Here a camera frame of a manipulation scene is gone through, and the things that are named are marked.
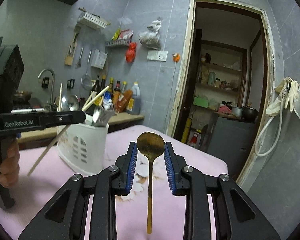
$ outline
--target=table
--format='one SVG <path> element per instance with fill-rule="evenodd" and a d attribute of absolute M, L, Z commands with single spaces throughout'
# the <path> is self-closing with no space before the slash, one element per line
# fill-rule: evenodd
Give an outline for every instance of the table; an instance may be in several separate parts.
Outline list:
<path fill-rule="evenodd" d="M 183 156 L 188 165 L 196 167 L 204 174 L 218 177 L 222 173 L 227 173 L 227 166 L 222 160 L 142 125 L 132 126 L 107 135 L 103 167 L 114 165 L 117 157 L 126 153 L 130 142 L 136 141 L 138 136 L 146 131 L 155 132 L 165 142 L 171 142 L 176 154 Z M 15 199 L 16 205 L 8 211 L 0 209 L 0 224 L 12 239 L 18 239 L 22 230 L 37 212 L 75 174 L 59 158 L 57 148 L 53 147 L 32 176 L 27 177 L 27 172 L 43 150 L 44 148 L 37 148 L 20 152 L 20 179 L 17 186 L 11 189 L 11 195 Z M 144 174 L 145 169 L 143 168 L 147 170 L 145 165 L 148 164 L 145 164 L 144 158 L 143 155 L 138 154 L 136 166 L 138 174 Z M 153 230 L 151 235 L 146 233 L 148 179 L 146 174 L 143 176 L 145 179 L 141 182 L 138 176 L 135 176 L 129 196 L 116 197 L 118 240 L 182 240 L 186 197 L 174 197 L 171 194 L 163 155 L 154 162 Z M 90 213 L 91 205 L 89 204 L 85 229 L 86 240 L 89 239 Z M 213 209 L 210 209 L 210 217 L 213 222 L 211 223 L 212 239 L 216 239 Z"/>

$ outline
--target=pink tablecloth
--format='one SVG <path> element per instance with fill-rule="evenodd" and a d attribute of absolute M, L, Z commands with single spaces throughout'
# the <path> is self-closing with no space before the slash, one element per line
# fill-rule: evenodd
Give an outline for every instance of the pink tablecloth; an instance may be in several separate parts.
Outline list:
<path fill-rule="evenodd" d="M 202 173 L 215 177 L 227 173 L 227 166 L 222 160 L 141 125 L 107 135 L 104 167 L 113 165 L 118 156 L 126 153 L 129 143 L 136 141 L 138 136 L 145 131 L 156 132 L 166 142 L 170 141 L 175 153 L 182 155 L 188 165 L 196 167 Z M 18 239 L 30 220 L 75 173 L 59 158 L 57 149 L 53 147 L 32 176 L 27 177 L 27 172 L 42 151 L 43 148 L 38 148 L 20 153 L 20 180 L 18 185 L 11 189 L 16 205 L 8 211 L 0 209 L 0 223 L 13 239 Z M 183 238 L 186 199 L 185 197 L 174 197 L 171 194 L 167 176 L 161 176 L 162 167 L 160 165 L 155 165 L 154 175 L 155 173 L 157 179 L 153 184 L 152 234 L 147 235 L 146 233 L 147 180 L 143 181 L 143 184 L 137 184 L 135 180 L 134 185 L 139 187 L 131 193 L 133 194 L 131 199 L 117 198 L 116 200 L 118 240 L 181 240 Z M 213 220 L 213 212 L 210 211 L 210 215 Z M 89 227 L 88 214 L 85 239 L 89 239 Z"/>

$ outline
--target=human hand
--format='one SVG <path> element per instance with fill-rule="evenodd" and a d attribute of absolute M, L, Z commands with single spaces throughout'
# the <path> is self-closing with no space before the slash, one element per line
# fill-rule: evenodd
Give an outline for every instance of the human hand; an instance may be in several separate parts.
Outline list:
<path fill-rule="evenodd" d="M 13 187 L 19 179 L 19 145 L 15 139 L 7 150 L 7 158 L 0 165 L 0 184 L 5 188 Z"/>

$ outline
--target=cooking pot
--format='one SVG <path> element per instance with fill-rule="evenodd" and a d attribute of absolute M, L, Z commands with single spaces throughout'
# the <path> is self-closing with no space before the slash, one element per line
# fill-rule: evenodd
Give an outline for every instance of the cooking pot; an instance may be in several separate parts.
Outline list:
<path fill-rule="evenodd" d="M 233 106 L 231 109 L 231 113 L 237 117 L 241 117 L 242 116 L 242 108 Z"/>
<path fill-rule="evenodd" d="M 32 92 L 28 91 L 17 91 L 14 94 L 13 102 L 14 103 L 28 103 L 31 98 Z"/>
<path fill-rule="evenodd" d="M 258 110 L 250 106 L 245 106 L 242 108 L 242 117 L 246 122 L 254 123 L 258 114 L 259 114 Z"/>

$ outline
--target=plastic oil jug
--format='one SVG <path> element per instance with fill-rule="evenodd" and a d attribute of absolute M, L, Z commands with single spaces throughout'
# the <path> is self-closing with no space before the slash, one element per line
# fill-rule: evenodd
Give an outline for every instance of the plastic oil jug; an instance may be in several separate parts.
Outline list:
<path fill-rule="evenodd" d="M 131 88 L 133 95 L 127 105 L 126 112 L 128 114 L 138 115 L 141 108 L 141 96 L 138 82 L 135 82 Z"/>

